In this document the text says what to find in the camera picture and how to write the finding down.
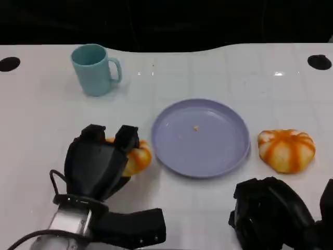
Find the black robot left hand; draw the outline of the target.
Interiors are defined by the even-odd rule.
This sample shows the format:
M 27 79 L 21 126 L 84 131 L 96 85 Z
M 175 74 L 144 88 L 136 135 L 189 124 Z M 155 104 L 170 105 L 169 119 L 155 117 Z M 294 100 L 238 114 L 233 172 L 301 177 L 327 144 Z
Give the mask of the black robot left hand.
M 138 127 L 122 125 L 108 142 L 105 126 L 90 124 L 70 144 L 64 166 L 67 193 L 103 202 L 129 181 L 129 152 L 139 147 Z

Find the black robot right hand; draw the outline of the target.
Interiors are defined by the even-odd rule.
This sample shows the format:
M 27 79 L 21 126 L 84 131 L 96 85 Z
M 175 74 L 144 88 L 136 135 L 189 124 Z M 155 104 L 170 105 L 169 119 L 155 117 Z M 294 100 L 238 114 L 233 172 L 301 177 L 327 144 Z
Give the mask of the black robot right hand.
M 240 182 L 228 224 L 242 249 L 295 248 L 315 221 L 300 196 L 275 177 Z

